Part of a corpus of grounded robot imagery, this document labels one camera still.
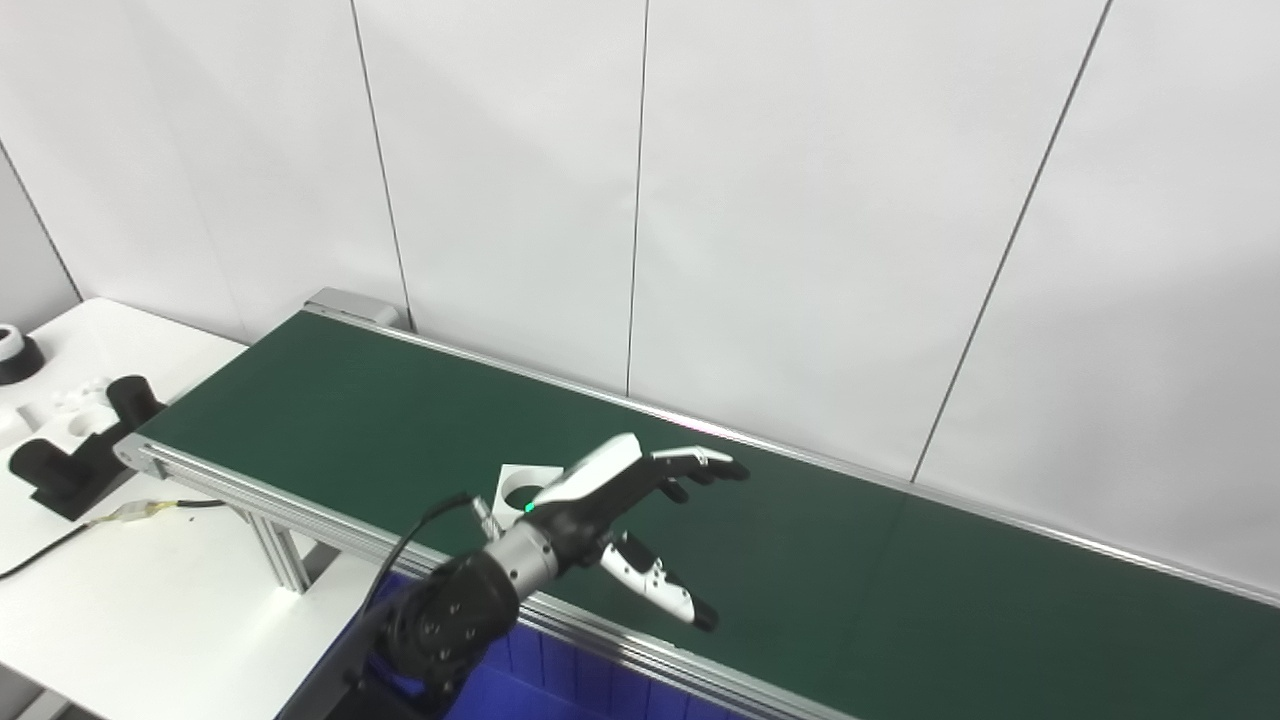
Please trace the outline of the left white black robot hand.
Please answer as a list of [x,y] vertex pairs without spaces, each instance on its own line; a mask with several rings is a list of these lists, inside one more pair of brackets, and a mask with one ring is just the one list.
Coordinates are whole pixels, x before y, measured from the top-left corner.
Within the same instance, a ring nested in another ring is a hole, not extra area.
[[721,451],[701,446],[645,451],[634,433],[623,433],[562,471],[526,505],[520,521],[547,541],[558,574],[599,565],[680,621],[713,632],[719,621],[716,610],[672,578],[648,546],[631,533],[614,532],[613,525],[653,492],[686,503],[682,479],[710,486],[749,477],[744,464]]

